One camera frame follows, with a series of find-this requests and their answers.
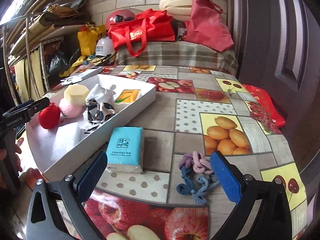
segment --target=bright light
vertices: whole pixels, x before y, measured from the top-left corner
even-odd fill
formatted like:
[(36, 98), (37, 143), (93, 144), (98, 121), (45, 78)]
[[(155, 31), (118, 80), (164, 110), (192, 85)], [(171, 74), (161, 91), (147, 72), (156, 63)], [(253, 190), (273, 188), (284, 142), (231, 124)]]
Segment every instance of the bright light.
[(5, 12), (4, 16), (2, 17), (0, 24), (4, 24), (12, 18), (12, 16), (15, 14), (16, 10), (20, 8), (20, 6), (23, 4), (24, 0), (13, 0), (12, 4), (9, 6), (7, 11)]

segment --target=pink fluffy ball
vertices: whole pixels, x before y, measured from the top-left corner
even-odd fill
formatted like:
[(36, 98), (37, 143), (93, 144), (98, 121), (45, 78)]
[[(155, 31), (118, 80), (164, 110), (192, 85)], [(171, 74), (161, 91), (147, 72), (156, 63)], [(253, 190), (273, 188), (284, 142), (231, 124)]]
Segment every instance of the pink fluffy ball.
[(60, 111), (63, 115), (67, 118), (74, 118), (82, 113), (82, 106), (81, 105), (71, 105), (67, 100), (64, 98), (61, 99), (59, 104)]

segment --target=fruit print tablecloth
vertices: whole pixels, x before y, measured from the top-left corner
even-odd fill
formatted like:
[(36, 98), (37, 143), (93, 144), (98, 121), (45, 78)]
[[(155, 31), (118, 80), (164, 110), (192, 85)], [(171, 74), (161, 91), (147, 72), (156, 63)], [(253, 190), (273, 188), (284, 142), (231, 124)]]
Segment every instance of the fruit print tablecloth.
[[(220, 185), (207, 194), (205, 207), (178, 194), (176, 186), (183, 183), (178, 163), (188, 152), (209, 158), (219, 150), (243, 174), (265, 181), (281, 178), (296, 239), (307, 224), (305, 187), (286, 139), (255, 98), (229, 74), (143, 67), (119, 66), (110, 72), (153, 83), (157, 92), (156, 101), (128, 124), (145, 129), (144, 172), (106, 170), (85, 205), (102, 234), (108, 240), (211, 239), (235, 204)], [(256, 201), (240, 237), (248, 233), (259, 205)]]

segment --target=white cardboard box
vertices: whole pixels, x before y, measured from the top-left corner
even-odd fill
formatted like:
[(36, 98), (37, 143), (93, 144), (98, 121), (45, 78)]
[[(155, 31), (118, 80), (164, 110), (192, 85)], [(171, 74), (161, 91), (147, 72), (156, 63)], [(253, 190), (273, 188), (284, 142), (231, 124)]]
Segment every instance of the white cardboard box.
[[(53, 143), (58, 127), (51, 130), (43, 129), (38, 122), (38, 113), (33, 116), (31, 121), (26, 125), (27, 137), (33, 158), (38, 166), (39, 171), (49, 181), (57, 181), (64, 178), (65, 175), (72, 174), (80, 165), (82, 165), (95, 151), (106, 143), (116, 127), (125, 126), (141, 111), (156, 100), (156, 86), (146, 82), (137, 81), (129, 78), (122, 78), (111, 75), (99, 74), (80, 82), (91, 90), (95, 84), (99, 83), (102, 87), (109, 88), (115, 84), (116, 95), (114, 100), (123, 90), (140, 89), (141, 97), (126, 108), (122, 109), (115, 116), (106, 121), (100, 128), (89, 135), (83, 135), (82, 140), (62, 158), (51, 166), (48, 165), (53, 149)], [(54, 95), (50, 101), (59, 105), (63, 98), (64, 91)], [(71, 122), (79, 122), (83, 127), (84, 120), (82, 115), (72, 118), (63, 119), (65, 125)]]

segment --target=dark brown door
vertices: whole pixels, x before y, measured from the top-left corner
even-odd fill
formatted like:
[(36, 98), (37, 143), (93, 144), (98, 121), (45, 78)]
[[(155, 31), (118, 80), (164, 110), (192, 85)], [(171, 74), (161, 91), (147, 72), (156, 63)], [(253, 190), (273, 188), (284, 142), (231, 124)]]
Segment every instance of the dark brown door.
[(239, 81), (269, 93), (302, 171), (320, 149), (320, 28), (302, 0), (241, 0), (240, 18)]

